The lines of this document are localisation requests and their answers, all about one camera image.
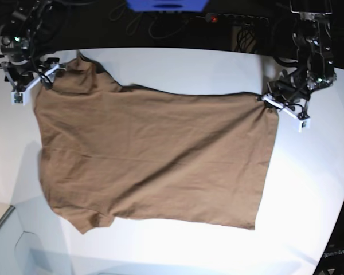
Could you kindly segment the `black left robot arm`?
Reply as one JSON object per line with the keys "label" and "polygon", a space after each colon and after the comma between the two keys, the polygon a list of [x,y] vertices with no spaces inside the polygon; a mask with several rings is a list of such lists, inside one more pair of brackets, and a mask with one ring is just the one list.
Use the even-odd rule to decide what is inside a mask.
{"label": "black left robot arm", "polygon": [[297,16],[292,30],[297,61],[284,62],[278,57],[275,61],[295,71],[283,70],[259,99],[287,114],[293,127],[302,132],[310,126],[307,110],[312,93],[332,86],[337,79],[331,50],[332,7],[330,1],[291,1],[290,10]]}

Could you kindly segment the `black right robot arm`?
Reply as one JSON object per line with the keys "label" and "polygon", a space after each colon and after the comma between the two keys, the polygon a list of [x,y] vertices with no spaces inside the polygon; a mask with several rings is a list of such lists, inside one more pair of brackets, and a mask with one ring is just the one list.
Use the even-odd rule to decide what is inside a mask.
{"label": "black right robot arm", "polygon": [[61,25],[51,22],[62,5],[57,1],[19,1],[9,23],[0,26],[0,62],[4,81],[11,85],[11,103],[26,105],[30,92],[42,84],[53,86],[57,71],[66,65],[57,57],[48,57],[54,50],[49,47]]}

